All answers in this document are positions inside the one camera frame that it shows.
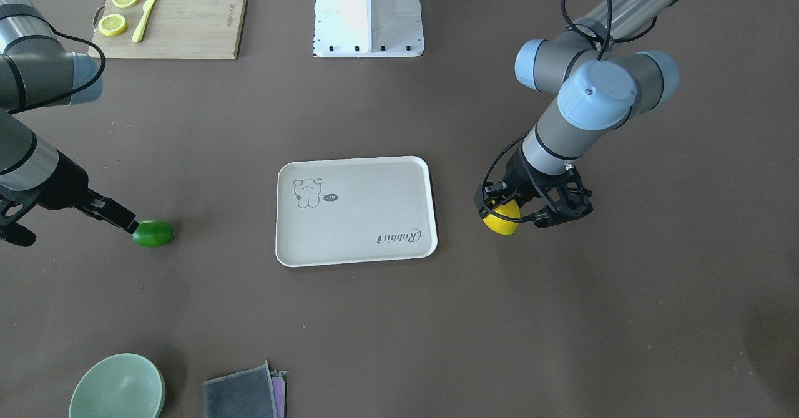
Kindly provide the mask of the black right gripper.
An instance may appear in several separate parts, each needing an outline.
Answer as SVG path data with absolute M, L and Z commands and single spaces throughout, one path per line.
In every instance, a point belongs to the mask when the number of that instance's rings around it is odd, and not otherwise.
M 20 247 L 29 247 L 36 241 L 35 234 L 18 221 L 29 210 L 40 205 L 46 210 L 74 207 L 86 216 L 104 221 L 133 234 L 140 223 L 136 214 L 111 197 L 89 190 L 89 177 L 85 170 L 69 157 L 57 152 L 57 165 L 51 176 L 31 190 L 17 192 L 2 186 L 1 239 Z

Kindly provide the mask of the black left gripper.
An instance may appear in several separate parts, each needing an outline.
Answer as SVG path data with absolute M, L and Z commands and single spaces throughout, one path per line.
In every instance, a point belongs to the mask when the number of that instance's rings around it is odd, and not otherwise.
M 593 213 L 591 195 L 591 191 L 584 187 L 576 168 L 568 168 L 559 175 L 540 172 L 527 162 L 519 148 L 508 161 L 502 182 L 482 182 L 472 197 L 472 202 L 482 220 L 493 216 L 500 220 L 513 221 L 513 216 L 500 213 L 497 208 L 513 201 L 522 208 L 540 198 L 543 201 L 540 210 L 524 218 L 533 219 L 537 228 L 549 228 Z

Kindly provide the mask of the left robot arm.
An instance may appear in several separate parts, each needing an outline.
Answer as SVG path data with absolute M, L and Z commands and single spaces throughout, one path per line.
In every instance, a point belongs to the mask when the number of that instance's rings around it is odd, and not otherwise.
M 521 223 L 547 228 L 593 210 L 576 160 L 608 131 L 670 99 L 679 85 L 673 58 L 659 51 L 614 55 L 612 49 L 647 34 L 679 0 L 604 0 L 573 19 L 561 0 L 565 31 L 519 50 L 517 81 L 554 95 L 536 125 L 514 140 L 504 176 L 485 177 L 474 202 L 483 224 L 513 235 Z

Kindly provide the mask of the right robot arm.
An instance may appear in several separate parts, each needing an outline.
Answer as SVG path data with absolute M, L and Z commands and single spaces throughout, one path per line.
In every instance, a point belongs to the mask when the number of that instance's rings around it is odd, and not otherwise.
M 62 34 L 31 0 L 2 0 L 2 240 L 28 247 L 36 236 L 20 224 L 34 207 L 76 208 L 128 233 L 135 214 L 89 188 L 83 168 L 37 136 L 17 114 L 40 107 L 93 102 L 102 94 L 105 60 L 66 51 Z

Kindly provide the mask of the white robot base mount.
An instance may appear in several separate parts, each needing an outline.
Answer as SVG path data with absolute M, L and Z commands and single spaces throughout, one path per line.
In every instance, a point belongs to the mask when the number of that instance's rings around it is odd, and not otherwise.
M 316 0 L 317 58 L 419 57 L 425 50 L 421 0 Z

